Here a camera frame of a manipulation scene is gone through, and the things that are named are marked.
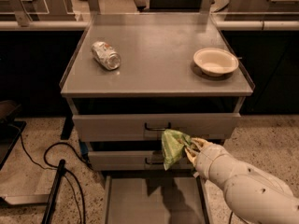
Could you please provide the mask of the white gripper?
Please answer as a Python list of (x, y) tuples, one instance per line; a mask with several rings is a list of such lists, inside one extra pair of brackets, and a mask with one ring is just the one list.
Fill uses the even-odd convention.
[(233, 156), (220, 145), (211, 144), (203, 138), (192, 138), (192, 145), (202, 149), (198, 154), (188, 147), (185, 153), (199, 175), (210, 181), (226, 181), (232, 172)]

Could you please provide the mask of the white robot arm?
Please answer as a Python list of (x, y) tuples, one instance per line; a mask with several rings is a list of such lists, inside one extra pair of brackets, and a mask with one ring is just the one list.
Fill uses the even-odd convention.
[(202, 138), (193, 138), (185, 151), (196, 172), (221, 189), (238, 217), (253, 224), (299, 224), (299, 199), (281, 179)]

